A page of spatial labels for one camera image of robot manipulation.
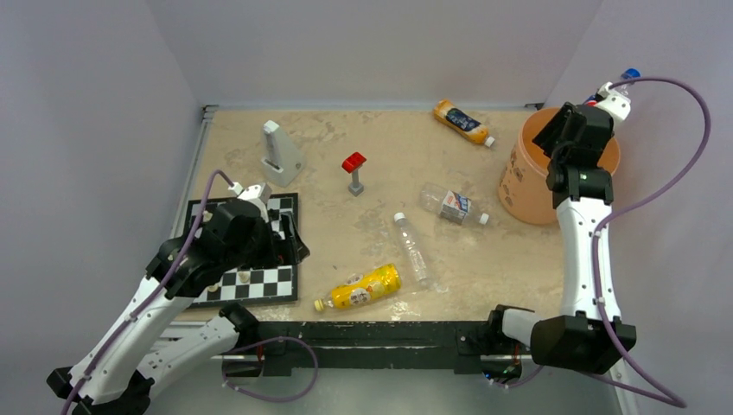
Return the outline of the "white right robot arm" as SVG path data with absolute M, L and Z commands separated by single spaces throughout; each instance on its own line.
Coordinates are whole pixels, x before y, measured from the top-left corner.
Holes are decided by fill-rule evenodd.
M 498 305 L 488 317 L 488 346 L 526 346 L 539 366 L 605 374 L 636 343 L 621 320 L 610 270 L 612 175 L 600 165 L 614 128 L 629 115 L 627 95 L 606 83 L 593 103 L 565 103 L 532 140 L 549 159 L 552 193 L 564 242 L 564 292 L 558 316 Z

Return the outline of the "blue cap pepsi bottle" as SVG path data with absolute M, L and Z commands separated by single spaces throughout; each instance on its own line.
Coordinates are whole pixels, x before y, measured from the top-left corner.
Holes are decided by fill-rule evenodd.
M 626 69 L 617 79 L 617 81 L 636 79 L 641 76 L 641 73 L 636 68 L 630 67 Z M 621 95 L 628 96 L 628 85 L 620 86 L 617 92 Z M 605 96 L 600 93 L 600 90 L 596 90 L 591 94 L 585 101 L 586 105 L 594 105 L 600 100 L 604 99 Z

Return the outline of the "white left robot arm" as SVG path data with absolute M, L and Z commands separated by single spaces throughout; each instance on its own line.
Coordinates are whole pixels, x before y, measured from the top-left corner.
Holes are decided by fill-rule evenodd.
M 49 387 L 64 401 L 63 413 L 142 414 L 164 389 L 217 354 L 268 351 L 291 342 L 285 333 L 266 332 L 249 310 L 232 303 L 195 332 L 155 349 L 173 320 L 228 271 L 276 265 L 282 242 L 295 259 L 308 253 L 289 216 L 279 216 L 284 233 L 272 228 L 276 215 L 268 206 L 269 185 L 234 183 L 231 190 L 233 197 L 210 218 L 197 213 L 187 233 L 160 245 L 135 294 L 99 343 L 75 365 L 48 376 Z

